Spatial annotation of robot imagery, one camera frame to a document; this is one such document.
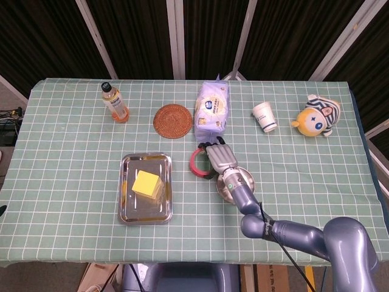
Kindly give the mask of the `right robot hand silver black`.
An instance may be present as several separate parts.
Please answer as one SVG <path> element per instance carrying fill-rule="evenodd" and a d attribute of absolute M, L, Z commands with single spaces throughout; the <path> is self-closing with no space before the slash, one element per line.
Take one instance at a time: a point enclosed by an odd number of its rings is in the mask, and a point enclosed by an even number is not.
<path fill-rule="evenodd" d="M 212 169 L 205 179 L 212 179 L 216 175 L 223 175 L 227 169 L 235 169 L 238 161 L 231 148 L 226 144 L 222 136 L 217 136 L 218 143 L 202 142 L 198 148 L 204 150 L 211 163 Z"/>

